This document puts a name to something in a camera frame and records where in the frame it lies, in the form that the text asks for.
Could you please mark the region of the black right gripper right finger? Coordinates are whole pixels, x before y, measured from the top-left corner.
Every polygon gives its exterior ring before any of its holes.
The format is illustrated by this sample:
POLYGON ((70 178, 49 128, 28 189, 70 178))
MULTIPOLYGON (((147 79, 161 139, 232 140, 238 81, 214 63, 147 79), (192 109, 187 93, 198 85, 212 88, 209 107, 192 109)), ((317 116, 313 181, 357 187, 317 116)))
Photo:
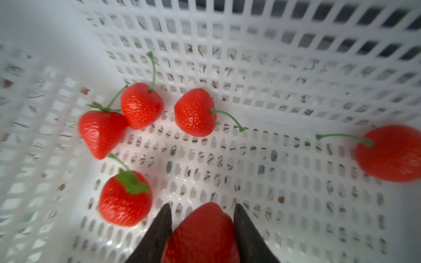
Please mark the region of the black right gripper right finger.
POLYGON ((240 204, 235 207, 234 230, 241 263, 280 263, 240 204))

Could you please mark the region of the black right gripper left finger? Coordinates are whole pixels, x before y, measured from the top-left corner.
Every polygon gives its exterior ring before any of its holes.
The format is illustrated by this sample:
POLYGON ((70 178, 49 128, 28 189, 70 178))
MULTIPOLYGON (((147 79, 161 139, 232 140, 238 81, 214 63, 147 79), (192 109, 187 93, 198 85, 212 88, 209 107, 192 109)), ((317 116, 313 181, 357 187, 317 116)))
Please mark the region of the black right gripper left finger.
POLYGON ((172 212, 166 203, 126 263, 160 263, 171 234, 172 212))

